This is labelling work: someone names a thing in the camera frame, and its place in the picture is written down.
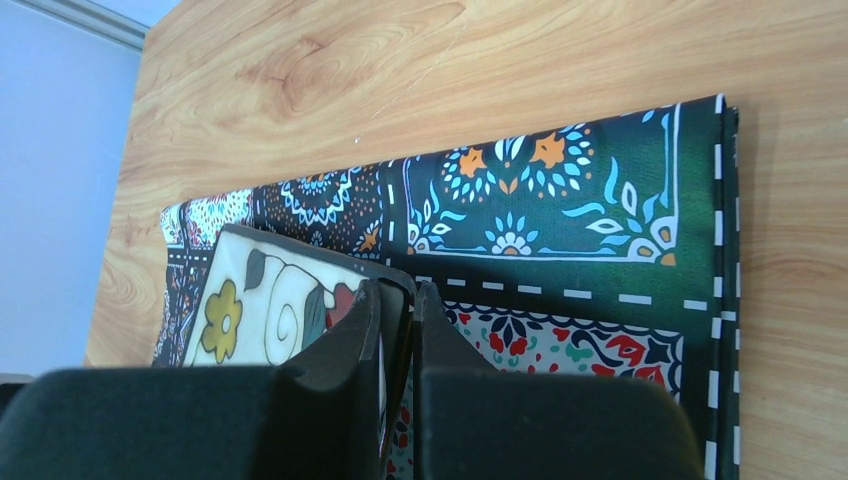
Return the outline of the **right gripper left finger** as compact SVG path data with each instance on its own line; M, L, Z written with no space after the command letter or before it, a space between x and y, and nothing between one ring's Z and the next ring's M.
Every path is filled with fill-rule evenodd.
M376 479L380 292L279 366L77 369L1 416L5 479Z

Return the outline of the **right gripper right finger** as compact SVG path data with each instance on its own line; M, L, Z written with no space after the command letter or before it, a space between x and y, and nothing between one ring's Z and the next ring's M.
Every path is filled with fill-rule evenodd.
M423 283L413 324L418 479L700 479L683 409L643 380L504 372Z

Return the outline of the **square floral plate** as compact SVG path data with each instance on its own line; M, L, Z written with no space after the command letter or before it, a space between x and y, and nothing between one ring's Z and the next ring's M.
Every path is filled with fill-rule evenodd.
M411 277L372 261L280 234L227 225L216 243L185 367L287 367L350 312L359 286L377 283L380 298L377 457L389 449L408 359Z

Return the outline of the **colourful patterned placemat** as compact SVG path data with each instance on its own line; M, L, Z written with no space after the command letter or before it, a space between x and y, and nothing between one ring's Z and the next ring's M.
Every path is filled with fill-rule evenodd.
M496 367L641 378L740 474L739 111L722 95L198 198L160 217L155 366L225 331L202 294L241 224L435 284Z

